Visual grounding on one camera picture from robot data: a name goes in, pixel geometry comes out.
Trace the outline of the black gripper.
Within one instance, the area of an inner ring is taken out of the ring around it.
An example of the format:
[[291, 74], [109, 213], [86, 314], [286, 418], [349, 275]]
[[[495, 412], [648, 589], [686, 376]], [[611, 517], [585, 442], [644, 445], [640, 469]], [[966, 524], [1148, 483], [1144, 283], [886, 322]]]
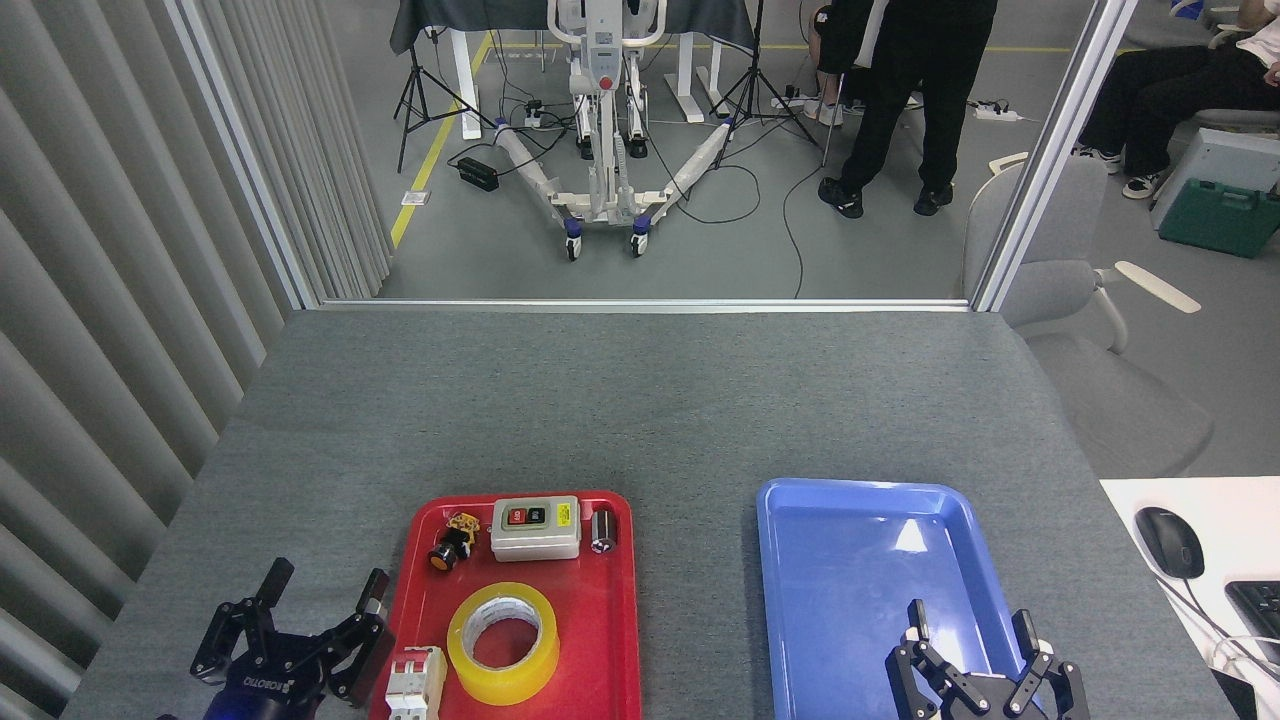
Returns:
[[223, 685], [206, 719], [314, 719], [325, 688], [355, 708], [367, 703], [396, 646], [381, 606], [390, 584], [388, 573], [372, 569], [355, 611], [315, 635], [300, 661], [283, 662], [271, 610], [293, 570], [287, 559], [278, 557], [256, 594], [215, 609], [189, 665], [191, 676]]
[[968, 678], [945, 660], [932, 644], [923, 600], [910, 602], [908, 620], [900, 644], [884, 661], [900, 719], [1047, 719], [1034, 702], [1044, 682], [1056, 719], [1091, 719], [1079, 665], [1059, 659], [1039, 638], [1029, 610], [1019, 609], [1011, 618], [1025, 661], [1014, 689], [1007, 678]]

